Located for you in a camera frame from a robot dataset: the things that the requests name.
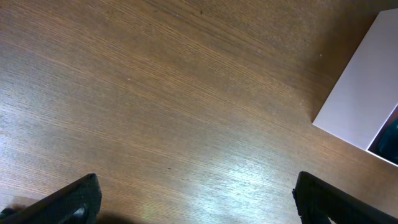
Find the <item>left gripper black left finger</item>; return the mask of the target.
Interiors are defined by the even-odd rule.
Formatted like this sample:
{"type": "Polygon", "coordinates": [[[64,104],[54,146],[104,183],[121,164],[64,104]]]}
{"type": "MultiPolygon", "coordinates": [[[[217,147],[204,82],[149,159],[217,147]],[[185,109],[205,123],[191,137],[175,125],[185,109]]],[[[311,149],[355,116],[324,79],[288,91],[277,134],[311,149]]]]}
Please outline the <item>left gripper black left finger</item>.
{"type": "Polygon", "coordinates": [[[97,175],[88,174],[38,202],[20,210],[1,211],[2,224],[92,224],[101,208],[97,175]]]}

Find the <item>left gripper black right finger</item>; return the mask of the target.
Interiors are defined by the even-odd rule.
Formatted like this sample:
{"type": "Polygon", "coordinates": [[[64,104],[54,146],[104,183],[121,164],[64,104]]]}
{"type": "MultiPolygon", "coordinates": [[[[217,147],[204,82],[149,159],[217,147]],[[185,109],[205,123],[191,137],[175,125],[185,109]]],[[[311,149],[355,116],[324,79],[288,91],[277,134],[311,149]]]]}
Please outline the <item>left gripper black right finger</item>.
{"type": "Polygon", "coordinates": [[[397,224],[397,218],[305,171],[298,174],[292,194],[302,223],[397,224]]]}

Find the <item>white box, pink interior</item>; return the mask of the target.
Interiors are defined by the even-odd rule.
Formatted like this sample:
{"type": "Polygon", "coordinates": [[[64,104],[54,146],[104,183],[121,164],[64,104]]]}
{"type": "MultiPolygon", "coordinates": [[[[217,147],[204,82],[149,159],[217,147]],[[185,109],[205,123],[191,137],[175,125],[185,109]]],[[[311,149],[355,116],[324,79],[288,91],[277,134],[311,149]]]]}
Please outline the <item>white box, pink interior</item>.
{"type": "Polygon", "coordinates": [[[397,9],[381,11],[328,95],[313,125],[375,155],[397,118],[397,9]]]}

